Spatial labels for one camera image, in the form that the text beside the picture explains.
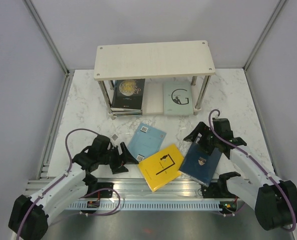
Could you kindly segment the light blue barcode book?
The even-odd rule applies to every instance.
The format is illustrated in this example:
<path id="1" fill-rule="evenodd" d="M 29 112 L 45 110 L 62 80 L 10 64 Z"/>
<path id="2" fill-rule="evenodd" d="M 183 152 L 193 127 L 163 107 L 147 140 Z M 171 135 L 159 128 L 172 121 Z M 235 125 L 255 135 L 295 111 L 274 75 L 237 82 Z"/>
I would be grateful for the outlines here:
<path id="1" fill-rule="evenodd" d="M 164 131 L 141 123 L 127 149 L 138 162 L 141 162 L 160 150 L 166 135 Z"/>

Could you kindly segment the yellow file folder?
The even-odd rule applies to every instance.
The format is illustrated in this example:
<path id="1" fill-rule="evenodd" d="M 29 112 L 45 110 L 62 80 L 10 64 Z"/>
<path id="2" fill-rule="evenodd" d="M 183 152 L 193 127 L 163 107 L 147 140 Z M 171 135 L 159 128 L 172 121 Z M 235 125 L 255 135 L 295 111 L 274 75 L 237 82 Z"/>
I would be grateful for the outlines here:
<path id="1" fill-rule="evenodd" d="M 142 160 L 138 168 L 152 192 L 181 176 L 184 157 L 175 144 Z"/>

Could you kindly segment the grey Great Gatsby book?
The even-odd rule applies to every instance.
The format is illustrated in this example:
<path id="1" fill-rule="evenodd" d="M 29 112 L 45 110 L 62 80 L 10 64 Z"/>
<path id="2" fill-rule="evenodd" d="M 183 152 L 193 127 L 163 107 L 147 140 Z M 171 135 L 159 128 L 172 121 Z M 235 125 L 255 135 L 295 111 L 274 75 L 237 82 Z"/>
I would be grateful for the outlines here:
<path id="1" fill-rule="evenodd" d="M 163 83 L 163 110 L 166 116 L 189 116 L 194 113 L 192 89 L 188 81 Z"/>

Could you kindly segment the navy blue crest book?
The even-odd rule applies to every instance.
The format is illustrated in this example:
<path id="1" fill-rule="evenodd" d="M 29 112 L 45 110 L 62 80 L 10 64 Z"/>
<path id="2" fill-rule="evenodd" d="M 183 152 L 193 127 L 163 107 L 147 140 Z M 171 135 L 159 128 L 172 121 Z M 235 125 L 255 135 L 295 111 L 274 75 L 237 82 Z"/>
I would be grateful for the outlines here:
<path id="1" fill-rule="evenodd" d="M 221 156 L 222 153 L 218 148 L 207 155 L 198 143 L 193 142 L 184 157 L 179 172 L 195 182 L 209 187 Z"/>

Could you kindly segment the black Moon and Sixpence book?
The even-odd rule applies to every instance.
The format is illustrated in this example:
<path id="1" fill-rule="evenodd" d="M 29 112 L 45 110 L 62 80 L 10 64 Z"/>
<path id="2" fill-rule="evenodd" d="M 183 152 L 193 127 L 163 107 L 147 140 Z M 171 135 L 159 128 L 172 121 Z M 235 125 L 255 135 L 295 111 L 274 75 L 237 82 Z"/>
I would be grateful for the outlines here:
<path id="1" fill-rule="evenodd" d="M 116 80 L 111 109 L 113 111 L 141 111 L 145 79 Z"/>

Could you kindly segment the green fantasy cover book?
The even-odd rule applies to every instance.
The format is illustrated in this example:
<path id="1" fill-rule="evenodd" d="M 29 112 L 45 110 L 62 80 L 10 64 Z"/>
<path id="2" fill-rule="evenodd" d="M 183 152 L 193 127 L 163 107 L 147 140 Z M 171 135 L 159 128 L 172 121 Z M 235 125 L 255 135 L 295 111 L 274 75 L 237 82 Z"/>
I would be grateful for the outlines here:
<path id="1" fill-rule="evenodd" d="M 133 118 L 133 117 L 142 117 L 143 115 L 142 114 L 126 114 L 126 115 L 118 115 L 118 114 L 111 114 L 110 117 L 112 119 L 115 119 L 115 118 Z"/>

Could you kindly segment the purple Robinson Crusoe book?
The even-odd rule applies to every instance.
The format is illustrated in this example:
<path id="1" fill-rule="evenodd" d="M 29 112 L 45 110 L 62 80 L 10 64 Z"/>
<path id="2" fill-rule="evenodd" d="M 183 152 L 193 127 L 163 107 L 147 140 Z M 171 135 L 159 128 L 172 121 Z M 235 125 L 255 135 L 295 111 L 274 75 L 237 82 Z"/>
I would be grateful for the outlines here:
<path id="1" fill-rule="evenodd" d="M 143 115 L 141 112 L 113 112 L 115 115 Z"/>

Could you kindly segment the teal sea cover book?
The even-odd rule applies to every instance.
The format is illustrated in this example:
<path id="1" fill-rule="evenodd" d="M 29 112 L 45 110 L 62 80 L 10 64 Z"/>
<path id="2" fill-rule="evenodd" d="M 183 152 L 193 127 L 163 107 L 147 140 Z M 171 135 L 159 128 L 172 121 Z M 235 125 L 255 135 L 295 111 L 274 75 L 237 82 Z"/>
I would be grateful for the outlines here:
<path id="1" fill-rule="evenodd" d="M 142 109 L 111 108 L 113 113 L 117 114 L 142 114 Z"/>

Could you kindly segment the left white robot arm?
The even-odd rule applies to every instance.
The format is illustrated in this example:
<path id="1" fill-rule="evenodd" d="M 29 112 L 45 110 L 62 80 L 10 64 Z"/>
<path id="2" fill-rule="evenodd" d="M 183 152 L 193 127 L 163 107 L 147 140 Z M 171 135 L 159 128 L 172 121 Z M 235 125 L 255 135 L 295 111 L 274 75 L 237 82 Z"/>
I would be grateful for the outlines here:
<path id="1" fill-rule="evenodd" d="M 114 192 L 110 187 L 99 188 L 92 173 L 100 165 L 108 165 L 113 174 L 120 174 L 129 171 L 126 165 L 138 163 L 124 142 L 114 146 L 107 136 L 97 135 L 91 145 L 69 157 L 69 166 L 62 174 L 34 194 L 22 194 L 14 201 L 8 227 L 18 240 L 40 240 L 70 204 L 80 198 Z"/>

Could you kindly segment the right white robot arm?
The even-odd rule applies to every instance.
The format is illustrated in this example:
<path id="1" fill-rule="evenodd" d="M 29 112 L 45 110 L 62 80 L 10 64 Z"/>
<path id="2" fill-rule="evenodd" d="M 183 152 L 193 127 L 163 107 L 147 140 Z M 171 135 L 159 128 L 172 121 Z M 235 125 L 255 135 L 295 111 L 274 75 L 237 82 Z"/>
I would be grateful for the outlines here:
<path id="1" fill-rule="evenodd" d="M 221 156 L 237 165 L 248 179 L 233 171 L 219 175 L 218 193 L 234 195 L 254 210 L 260 226 L 266 230 L 297 224 L 297 187 L 262 166 L 252 156 L 241 137 L 235 137 L 228 119 L 210 119 L 209 125 L 199 122 L 184 139 L 191 145 L 179 171 L 209 187 Z"/>

